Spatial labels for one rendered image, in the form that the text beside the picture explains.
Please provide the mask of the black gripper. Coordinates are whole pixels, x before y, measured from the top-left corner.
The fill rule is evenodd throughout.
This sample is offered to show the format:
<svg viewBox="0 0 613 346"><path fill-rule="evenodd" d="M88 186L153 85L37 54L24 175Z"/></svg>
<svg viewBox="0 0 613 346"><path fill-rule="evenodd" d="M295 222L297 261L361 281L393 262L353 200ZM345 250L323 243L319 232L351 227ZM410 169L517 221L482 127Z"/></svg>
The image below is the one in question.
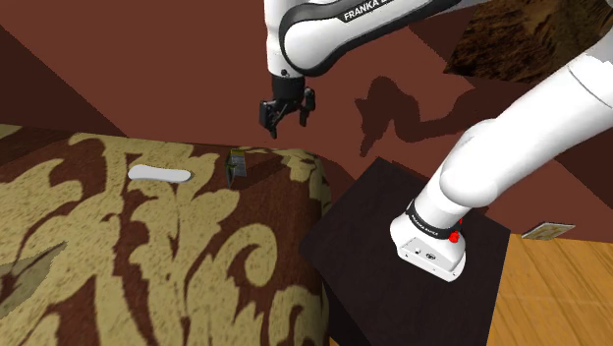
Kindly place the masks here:
<svg viewBox="0 0 613 346"><path fill-rule="evenodd" d="M272 139L277 138L277 125L288 113L289 103L300 105L300 125L307 125L307 118L315 110L315 93L306 87L304 77L289 78L271 76L272 100L261 101L259 104L259 124L268 131Z"/></svg>

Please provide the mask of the small green grey box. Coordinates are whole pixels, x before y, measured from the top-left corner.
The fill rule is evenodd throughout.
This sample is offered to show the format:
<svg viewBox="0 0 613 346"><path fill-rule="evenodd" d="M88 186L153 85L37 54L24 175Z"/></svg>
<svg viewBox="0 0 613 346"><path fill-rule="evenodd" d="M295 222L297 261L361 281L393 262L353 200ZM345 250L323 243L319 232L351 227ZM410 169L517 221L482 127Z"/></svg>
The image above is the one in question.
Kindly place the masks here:
<svg viewBox="0 0 613 346"><path fill-rule="evenodd" d="M225 160L226 177L228 187L231 188L236 177L247 176L247 164L245 151L243 149L232 148Z"/></svg>

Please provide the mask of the white oblong flat remote control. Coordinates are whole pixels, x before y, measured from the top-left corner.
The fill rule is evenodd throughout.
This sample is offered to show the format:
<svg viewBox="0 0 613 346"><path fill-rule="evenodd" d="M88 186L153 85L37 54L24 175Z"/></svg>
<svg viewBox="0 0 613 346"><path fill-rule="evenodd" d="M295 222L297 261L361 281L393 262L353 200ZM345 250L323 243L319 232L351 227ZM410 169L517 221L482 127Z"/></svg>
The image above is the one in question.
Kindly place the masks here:
<svg viewBox="0 0 613 346"><path fill-rule="evenodd" d="M131 180L155 180L168 183L184 183L192 178L192 173L184 169L160 168L138 164L129 170L128 177Z"/></svg>

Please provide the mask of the dark robot stand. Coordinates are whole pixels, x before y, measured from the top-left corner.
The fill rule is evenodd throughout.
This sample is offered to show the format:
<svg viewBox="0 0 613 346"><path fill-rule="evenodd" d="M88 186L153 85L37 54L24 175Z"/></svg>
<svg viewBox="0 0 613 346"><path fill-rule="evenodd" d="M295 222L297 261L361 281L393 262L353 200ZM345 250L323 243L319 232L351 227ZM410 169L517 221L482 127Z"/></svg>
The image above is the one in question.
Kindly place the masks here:
<svg viewBox="0 0 613 346"><path fill-rule="evenodd" d="M302 240L339 346L486 346L510 231L470 212L466 267L450 283L405 262L389 226L423 185L377 158Z"/></svg>

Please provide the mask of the brown beige patterned sofa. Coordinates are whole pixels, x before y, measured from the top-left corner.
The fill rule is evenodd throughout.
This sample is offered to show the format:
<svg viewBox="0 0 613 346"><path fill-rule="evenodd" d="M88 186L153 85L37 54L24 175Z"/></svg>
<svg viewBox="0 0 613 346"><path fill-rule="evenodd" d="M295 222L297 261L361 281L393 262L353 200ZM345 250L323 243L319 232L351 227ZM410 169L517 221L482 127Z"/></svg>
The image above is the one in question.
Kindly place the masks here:
<svg viewBox="0 0 613 346"><path fill-rule="evenodd" d="M329 346L320 159L0 125L0 346ZM138 164L184 183L131 180Z"/></svg>

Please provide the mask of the small beige flat panel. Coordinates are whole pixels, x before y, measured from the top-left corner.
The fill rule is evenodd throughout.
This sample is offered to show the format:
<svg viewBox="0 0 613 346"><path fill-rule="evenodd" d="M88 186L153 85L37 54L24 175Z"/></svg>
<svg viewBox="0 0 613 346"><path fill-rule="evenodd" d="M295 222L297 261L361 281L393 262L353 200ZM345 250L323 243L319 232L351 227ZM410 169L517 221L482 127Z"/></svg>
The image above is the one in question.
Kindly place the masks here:
<svg viewBox="0 0 613 346"><path fill-rule="evenodd" d="M521 235L523 239L552 240L575 228L574 224L542 222Z"/></svg>

